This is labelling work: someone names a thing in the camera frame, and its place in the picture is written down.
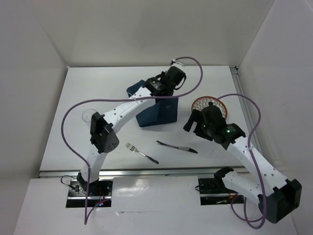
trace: fork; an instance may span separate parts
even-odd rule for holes
[[[135,146],[133,146],[132,144],[130,144],[130,143],[127,143],[127,144],[126,144],[126,147],[127,147],[130,151],[132,151],[132,152],[134,152],[134,153],[140,153],[141,155],[145,156],[145,157],[148,158],[150,161],[152,161],[152,162],[154,162],[154,163],[156,163],[156,164],[159,163],[157,160],[153,159],[152,157],[149,157],[148,155],[146,155],[146,154],[144,154],[144,153],[142,153],[142,152],[139,152],[138,149],[137,149]]]

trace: white wall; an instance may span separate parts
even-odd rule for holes
[[[239,68],[245,94],[262,111],[263,152],[303,186],[300,208],[292,213],[300,235],[313,234],[312,6],[312,0],[276,0]]]
[[[239,65],[273,0],[31,0],[71,66]]]
[[[0,2],[0,231],[13,233],[38,173],[66,66],[25,0]]]

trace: purple cable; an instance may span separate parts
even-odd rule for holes
[[[257,173],[258,173],[258,177],[259,177],[259,180],[260,180],[260,185],[261,185],[261,189],[262,189],[262,199],[263,199],[263,213],[262,213],[263,215],[262,215],[262,217],[259,218],[259,219],[256,219],[256,220],[249,220],[248,217],[247,217],[247,214],[246,214],[246,199],[245,199],[245,202],[244,202],[244,214],[245,214],[245,218],[240,217],[240,216],[235,212],[235,210],[234,210],[233,202],[234,202],[234,200],[235,200],[237,197],[235,197],[235,198],[232,200],[232,202],[231,202],[230,205],[231,205],[231,209],[233,210],[233,212],[235,213],[235,215],[236,215],[238,218],[240,218],[241,220],[247,222],[247,224],[248,224],[251,228],[253,228],[253,229],[260,229],[261,227],[263,227],[263,225],[264,225],[264,223],[265,223],[265,220],[266,220],[266,214],[267,214],[267,200],[266,200],[265,187],[264,187],[264,182],[263,182],[263,179],[262,179],[262,174],[261,174],[261,172],[260,172],[259,165],[258,165],[258,163],[257,163],[257,161],[256,161],[256,159],[255,159],[255,156],[254,156],[254,154],[253,154],[253,152],[252,152],[252,149],[251,149],[250,147],[251,147],[251,138],[252,138],[252,135],[253,135],[253,133],[255,132],[256,128],[259,126],[260,121],[261,121],[261,110],[260,110],[259,106],[258,106],[252,99],[250,99],[249,97],[247,97],[247,96],[245,96],[245,95],[243,95],[243,94],[226,94],[226,95],[222,95],[221,97],[217,98],[217,100],[222,99],[222,98],[227,97],[227,96],[233,96],[233,95],[235,95],[235,96],[241,96],[241,97],[243,97],[243,98],[249,100],[249,101],[255,106],[255,108],[257,109],[258,114],[259,114],[258,121],[256,122],[255,126],[252,128],[252,130],[251,130],[251,132],[250,132],[250,134],[249,134],[249,136],[248,136],[248,149],[249,149],[249,152],[250,152],[250,154],[251,154],[253,163],[254,163],[254,165],[255,165],[255,168],[256,168],[256,171],[257,171]],[[260,221],[260,220],[262,220],[262,221],[261,221],[261,223],[260,223],[258,226],[253,226],[253,225],[251,224],[251,223],[253,223],[253,222],[258,222],[258,221]]]
[[[179,94],[179,95],[174,95],[174,96],[148,96],[148,97],[139,97],[137,98],[136,100],[143,100],[143,99],[172,99],[172,98],[179,98],[179,97],[182,97],[182,96],[185,96],[185,95],[188,95],[190,94],[191,92],[193,92],[196,88],[198,88],[198,86],[200,85],[200,83],[202,82],[202,78],[203,78],[203,69],[202,69],[202,66],[200,64],[200,62],[198,60],[196,60],[195,58],[193,57],[190,57],[190,56],[183,56],[183,57],[179,57],[177,58],[176,60],[180,60],[180,59],[190,59],[190,60],[193,60],[197,63],[197,65],[199,66],[200,68],[200,79],[199,79],[199,82],[196,84],[196,86],[191,89],[190,91],[188,92],[185,92],[183,94]],[[82,101],[82,102],[79,102],[77,104],[74,104],[72,107],[69,108],[69,110],[67,110],[67,112],[64,114],[64,117],[62,119],[62,122],[61,122],[61,136],[62,136],[62,139],[65,143],[65,145],[74,153],[76,154],[81,160],[83,160],[87,167],[88,167],[88,176],[87,176],[87,189],[86,189],[86,197],[85,197],[85,216],[84,216],[84,224],[86,225],[87,222],[88,222],[88,218],[89,218],[89,215],[90,213],[94,210],[94,208],[96,208],[99,204],[96,204],[91,210],[90,212],[87,214],[87,208],[88,208],[88,195],[89,195],[89,181],[90,181],[90,164],[87,162],[87,160],[82,156],[80,155],[78,152],[76,152],[68,143],[68,141],[66,140],[65,138],[65,135],[64,135],[64,123],[65,123],[65,120],[68,116],[68,114],[74,109],[76,108],[77,106],[79,105],[82,105],[82,104],[86,104],[86,103],[91,103],[91,102],[131,102],[131,101],[134,101],[135,99],[89,99],[89,100],[85,100],[85,101]]]

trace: purple hose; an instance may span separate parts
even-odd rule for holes
[[[202,82],[202,78],[203,78],[203,69],[202,69],[202,66],[200,64],[200,62],[198,60],[196,60],[195,58],[193,57],[190,57],[190,56],[183,56],[183,57],[179,57],[177,58],[176,60],[180,60],[180,59],[190,59],[190,60],[193,60],[197,63],[197,65],[199,66],[200,68],[200,79],[199,79],[199,82],[196,84],[196,86],[191,89],[190,91],[188,92],[185,92],[183,94],[179,94],[179,95],[174,95],[174,96],[149,96],[149,97],[140,97],[140,98],[137,98],[136,100],[143,100],[143,99],[172,99],[172,98],[179,98],[179,97],[182,97],[182,96],[185,96],[185,95],[188,95],[190,94],[191,92],[193,92],[196,88],[198,88],[198,86],[200,85],[200,83]],[[76,152],[68,143],[68,141],[66,140],[65,138],[65,135],[64,135],[64,123],[65,123],[65,120],[68,116],[68,114],[70,113],[70,111],[72,111],[74,108],[76,108],[77,106],[79,105],[82,105],[82,104],[86,104],[86,103],[91,103],[91,102],[131,102],[131,101],[134,101],[133,99],[89,99],[89,100],[85,100],[85,101],[82,101],[82,102],[79,102],[77,104],[74,104],[72,107],[69,108],[69,110],[67,110],[67,112],[64,114],[64,117],[62,119],[62,122],[61,122],[61,136],[62,136],[62,139],[65,143],[65,145],[74,153],[76,154],[81,160],[83,160],[87,167],[88,167],[88,177],[87,177],[87,189],[86,189],[86,197],[85,197],[85,216],[84,216],[84,224],[86,225],[87,222],[88,222],[88,218],[89,218],[89,215],[90,213],[94,210],[94,208],[96,208],[98,206],[98,204],[96,204],[92,209],[91,211],[87,214],[87,205],[88,205],[88,195],[89,195],[89,181],[90,181],[90,164],[87,162],[87,160],[82,156],[80,155],[78,152]]]
[[[260,180],[260,185],[261,185],[261,189],[262,189],[262,199],[263,199],[263,215],[261,218],[257,219],[257,220],[249,220],[248,217],[247,217],[247,214],[246,214],[246,199],[245,199],[245,203],[244,203],[244,214],[245,214],[245,218],[243,219],[242,217],[240,217],[234,210],[234,207],[233,207],[233,201],[235,200],[235,198],[232,200],[231,202],[231,209],[233,210],[233,212],[235,213],[235,215],[240,218],[241,220],[247,222],[247,224],[253,228],[253,229],[260,229],[261,227],[263,227],[264,223],[265,223],[265,220],[266,220],[266,214],[267,214],[267,200],[266,200],[266,194],[265,194],[265,187],[264,187],[264,182],[263,182],[263,179],[262,179],[262,174],[260,172],[260,168],[259,168],[259,165],[255,159],[255,156],[252,152],[252,149],[250,148],[251,147],[251,138],[252,138],[252,135],[253,133],[255,132],[256,128],[259,126],[260,124],[260,121],[261,121],[261,110],[259,108],[259,106],[252,100],[250,99],[249,97],[243,95],[243,94],[226,94],[226,95],[222,95],[221,97],[218,97],[217,100],[219,99],[222,99],[224,97],[227,97],[227,96],[241,96],[247,100],[249,100],[254,106],[255,108],[257,109],[258,111],[258,114],[259,114],[259,118],[258,118],[258,121],[256,122],[255,126],[252,128],[249,136],[248,136],[248,149],[249,149],[249,152],[251,154],[251,157],[252,157],[252,160],[253,160],[253,163],[255,165],[255,168],[256,168],[256,171],[258,173],[258,177],[259,177],[259,180]],[[253,226],[251,223],[253,222],[257,222],[257,221],[261,221],[261,223],[258,225],[258,226]]]

